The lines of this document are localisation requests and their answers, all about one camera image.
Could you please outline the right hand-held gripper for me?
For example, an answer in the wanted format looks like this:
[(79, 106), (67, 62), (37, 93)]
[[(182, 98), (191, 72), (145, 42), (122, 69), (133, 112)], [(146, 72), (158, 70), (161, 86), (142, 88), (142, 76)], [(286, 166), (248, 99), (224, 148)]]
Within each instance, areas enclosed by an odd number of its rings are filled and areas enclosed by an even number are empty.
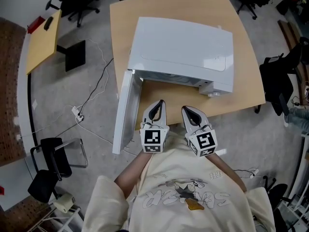
[(210, 126), (207, 116), (192, 106), (182, 107), (182, 117), (186, 129), (187, 144), (197, 157), (206, 157), (215, 153), (217, 138)]

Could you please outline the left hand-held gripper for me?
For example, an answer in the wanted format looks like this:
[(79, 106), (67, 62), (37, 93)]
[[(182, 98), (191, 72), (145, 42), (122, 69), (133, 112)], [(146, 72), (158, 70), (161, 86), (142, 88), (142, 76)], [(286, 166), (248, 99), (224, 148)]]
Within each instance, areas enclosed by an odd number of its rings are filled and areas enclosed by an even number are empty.
[(151, 128), (140, 129), (142, 149), (145, 153), (162, 153), (168, 138), (166, 104), (158, 100), (151, 104), (143, 113), (143, 123), (148, 123)]

